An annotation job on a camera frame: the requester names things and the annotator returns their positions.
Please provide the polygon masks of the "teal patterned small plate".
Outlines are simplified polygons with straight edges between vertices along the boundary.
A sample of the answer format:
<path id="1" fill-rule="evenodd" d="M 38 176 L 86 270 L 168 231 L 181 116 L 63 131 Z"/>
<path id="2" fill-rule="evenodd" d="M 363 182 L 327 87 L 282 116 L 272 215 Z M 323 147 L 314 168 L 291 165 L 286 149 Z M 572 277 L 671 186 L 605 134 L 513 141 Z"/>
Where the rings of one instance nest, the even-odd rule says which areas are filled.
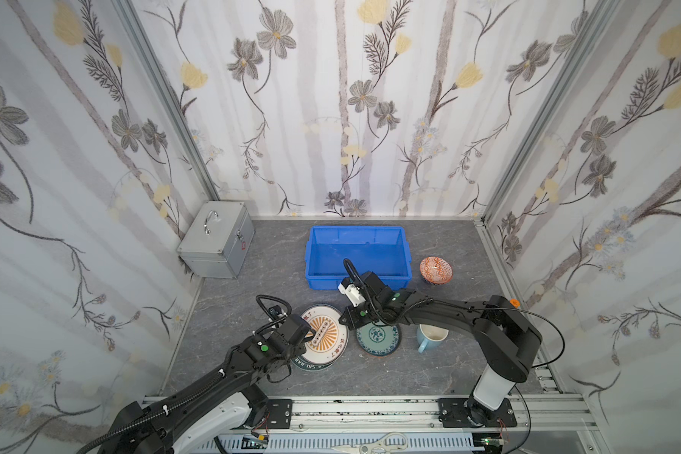
<path id="1" fill-rule="evenodd" d="M 401 331 L 391 325 L 365 325 L 356 330 L 361 349 L 374 357 L 387 357 L 395 353 L 401 344 Z"/>

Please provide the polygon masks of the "blue plastic bin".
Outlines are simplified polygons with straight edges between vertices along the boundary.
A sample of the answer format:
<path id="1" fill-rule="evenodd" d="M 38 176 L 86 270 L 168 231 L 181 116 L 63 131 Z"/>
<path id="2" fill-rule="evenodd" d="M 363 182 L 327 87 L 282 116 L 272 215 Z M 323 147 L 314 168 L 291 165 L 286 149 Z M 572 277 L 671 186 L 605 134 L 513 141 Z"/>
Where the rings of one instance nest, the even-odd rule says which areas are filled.
<path id="1" fill-rule="evenodd" d="M 360 274 L 374 272 L 391 289 L 412 281 L 406 232 L 398 226 L 313 226 L 306 243 L 306 281 L 316 291 L 334 291 L 348 276 L 344 259 Z"/>

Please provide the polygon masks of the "orange sunburst plate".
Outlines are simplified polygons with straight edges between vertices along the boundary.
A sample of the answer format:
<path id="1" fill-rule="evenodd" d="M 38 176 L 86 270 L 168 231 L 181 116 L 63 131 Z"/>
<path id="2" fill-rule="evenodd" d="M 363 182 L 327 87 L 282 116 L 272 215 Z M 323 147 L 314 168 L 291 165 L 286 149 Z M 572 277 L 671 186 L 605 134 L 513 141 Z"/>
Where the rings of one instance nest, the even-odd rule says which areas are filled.
<path id="1" fill-rule="evenodd" d="M 340 323 L 342 312 L 329 305 L 311 306 L 303 319 L 314 330 L 315 335 L 306 343 L 305 356 L 308 359 L 335 361 L 344 353 L 349 341 L 349 330 Z"/>

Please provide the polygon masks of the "green rim white plate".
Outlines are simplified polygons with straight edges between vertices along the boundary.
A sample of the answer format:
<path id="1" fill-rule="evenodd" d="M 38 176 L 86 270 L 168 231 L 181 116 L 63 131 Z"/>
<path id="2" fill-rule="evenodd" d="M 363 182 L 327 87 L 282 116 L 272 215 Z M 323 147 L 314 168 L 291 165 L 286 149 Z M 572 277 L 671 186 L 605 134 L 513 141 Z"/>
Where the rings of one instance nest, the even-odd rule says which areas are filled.
<path id="1" fill-rule="evenodd" d="M 308 359 L 305 356 L 299 356 L 292 360 L 292 363 L 300 370 L 306 372 L 320 372 L 330 368 L 336 361 L 334 359 L 324 359 L 323 361 L 316 361 L 315 359 Z"/>

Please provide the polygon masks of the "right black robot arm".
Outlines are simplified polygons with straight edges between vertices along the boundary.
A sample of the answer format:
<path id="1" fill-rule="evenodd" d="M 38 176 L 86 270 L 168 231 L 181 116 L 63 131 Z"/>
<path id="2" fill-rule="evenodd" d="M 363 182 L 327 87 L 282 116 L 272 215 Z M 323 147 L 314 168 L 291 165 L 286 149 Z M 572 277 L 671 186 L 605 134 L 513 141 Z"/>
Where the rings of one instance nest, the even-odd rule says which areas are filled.
<path id="1" fill-rule="evenodd" d="M 359 274 L 344 259 L 348 278 L 339 285 L 351 305 L 340 324 L 350 330 L 365 325 L 430 325 L 448 331 L 466 331 L 482 350 L 486 367 L 463 404 L 462 420 L 473 428 L 501 420 L 502 404 L 516 385 L 525 382 L 543 344 L 541 332 L 530 321 L 535 316 L 511 300 L 494 295 L 483 301 L 448 301 L 413 289 L 395 291 L 373 272 Z"/>

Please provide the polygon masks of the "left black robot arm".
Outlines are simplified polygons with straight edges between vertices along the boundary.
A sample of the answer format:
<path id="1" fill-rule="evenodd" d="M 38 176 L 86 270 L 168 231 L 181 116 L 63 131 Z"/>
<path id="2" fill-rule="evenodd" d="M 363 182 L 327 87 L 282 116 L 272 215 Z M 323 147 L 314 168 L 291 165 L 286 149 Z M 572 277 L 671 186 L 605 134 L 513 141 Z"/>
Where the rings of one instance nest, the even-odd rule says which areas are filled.
<path id="1" fill-rule="evenodd" d="M 202 378 L 146 408 L 132 403 L 122 409 L 109 431 L 79 449 L 81 453 L 176 453 L 180 438 L 200 420 L 236 393 L 245 395 L 248 410 L 264 405 L 257 382 L 306 353 L 316 330 L 291 305 L 277 297 L 260 295 L 257 302 L 276 302 L 277 312 L 266 309 L 270 321 L 229 348 L 222 363 Z"/>

